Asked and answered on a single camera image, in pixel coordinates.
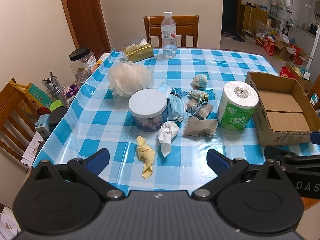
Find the gold tissue pack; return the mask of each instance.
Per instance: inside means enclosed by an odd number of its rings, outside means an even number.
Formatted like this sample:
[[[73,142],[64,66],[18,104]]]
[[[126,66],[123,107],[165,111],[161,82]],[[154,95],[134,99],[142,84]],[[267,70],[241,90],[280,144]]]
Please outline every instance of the gold tissue pack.
[[[153,47],[142,40],[140,44],[131,44],[122,48],[122,54],[125,61],[137,62],[149,57],[153,57]]]

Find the green cup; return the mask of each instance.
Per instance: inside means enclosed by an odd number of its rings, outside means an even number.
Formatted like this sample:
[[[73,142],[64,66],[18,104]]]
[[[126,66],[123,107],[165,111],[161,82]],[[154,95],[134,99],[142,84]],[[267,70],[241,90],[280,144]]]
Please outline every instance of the green cup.
[[[62,102],[60,100],[54,101],[50,105],[49,110],[52,112],[54,109],[58,108],[59,106],[63,106]]]

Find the stack of paper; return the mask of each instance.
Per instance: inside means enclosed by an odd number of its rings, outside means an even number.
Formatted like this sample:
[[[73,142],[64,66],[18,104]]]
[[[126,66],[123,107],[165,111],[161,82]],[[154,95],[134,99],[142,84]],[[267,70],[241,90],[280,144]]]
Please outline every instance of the stack of paper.
[[[0,214],[0,240],[11,240],[21,232],[12,211],[5,207]]]
[[[30,144],[28,145],[26,151],[22,156],[21,162],[31,168],[33,161],[36,157],[36,149],[39,146],[39,141],[43,141],[41,135],[36,132]]]

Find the black lid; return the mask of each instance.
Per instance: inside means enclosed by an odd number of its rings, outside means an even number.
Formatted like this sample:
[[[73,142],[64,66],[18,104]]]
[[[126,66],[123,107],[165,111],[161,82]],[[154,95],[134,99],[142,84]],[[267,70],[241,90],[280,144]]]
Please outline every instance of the black lid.
[[[66,112],[67,108],[64,106],[59,106],[56,109],[54,109],[49,115],[49,124],[51,124],[55,128],[58,125],[58,123],[62,120]]]
[[[69,58],[71,61],[76,61],[87,56],[90,53],[89,47],[81,47],[76,49],[75,51],[71,52]]]

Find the water bottle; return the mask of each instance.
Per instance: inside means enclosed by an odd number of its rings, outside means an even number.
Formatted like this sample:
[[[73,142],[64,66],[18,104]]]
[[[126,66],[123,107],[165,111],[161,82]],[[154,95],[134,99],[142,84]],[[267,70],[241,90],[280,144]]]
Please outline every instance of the water bottle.
[[[177,25],[172,19],[172,12],[164,13],[161,23],[162,50],[164,57],[173,58],[177,54]]]

